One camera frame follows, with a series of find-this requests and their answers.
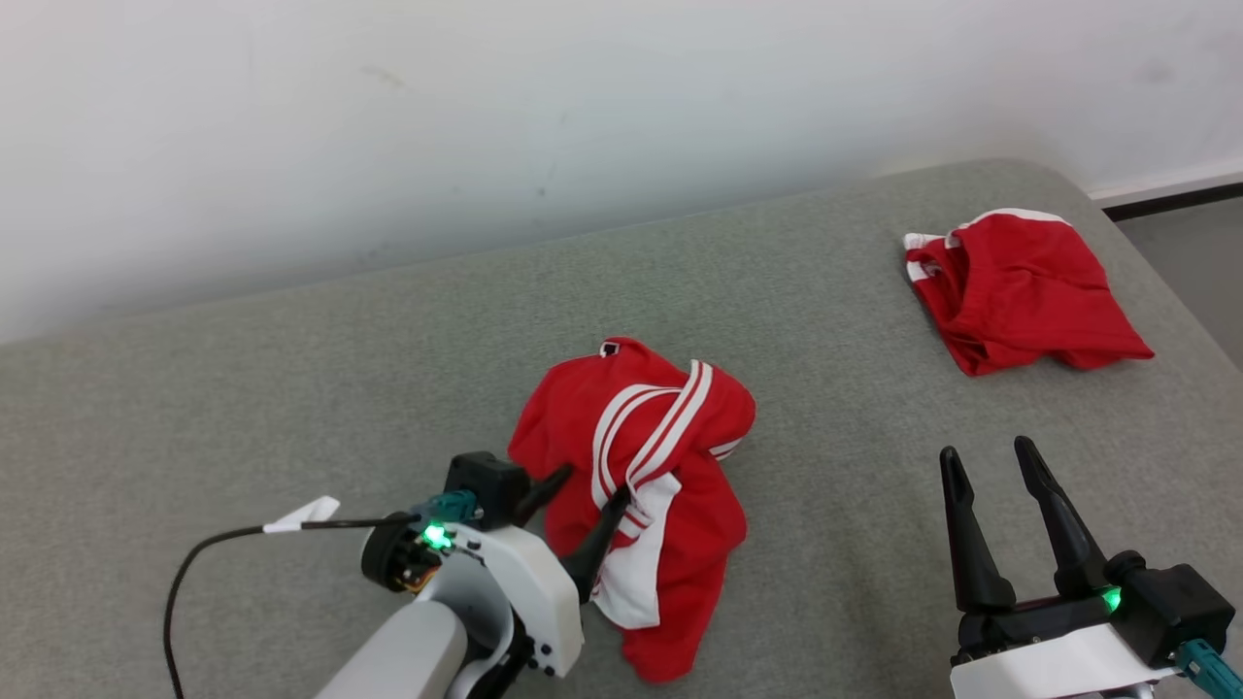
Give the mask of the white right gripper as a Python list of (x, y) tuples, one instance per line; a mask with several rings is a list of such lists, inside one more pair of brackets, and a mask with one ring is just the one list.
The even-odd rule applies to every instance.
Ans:
[(958, 451), (938, 455), (960, 619), (950, 685), (956, 698), (1150, 698), (1173, 665), (1151, 668), (1110, 623), (1120, 591), (1101, 591), (1105, 558), (1034, 442), (1014, 438), (1025, 490), (1040, 509), (1064, 597), (1016, 606), (975, 517), (975, 490)]

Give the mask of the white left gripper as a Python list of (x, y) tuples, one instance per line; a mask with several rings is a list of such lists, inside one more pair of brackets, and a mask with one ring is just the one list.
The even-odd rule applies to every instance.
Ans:
[(515, 526), (449, 527), (449, 604), (469, 636), (491, 649), (488, 659), (479, 662), (481, 670), (508, 658), (563, 678), (579, 659), (585, 646), (580, 604), (593, 596), (631, 494), (626, 488), (614, 493), (562, 562), (543, 539), (516, 527), (554, 500), (573, 470), (562, 464), (549, 478), (532, 481), (515, 506)]

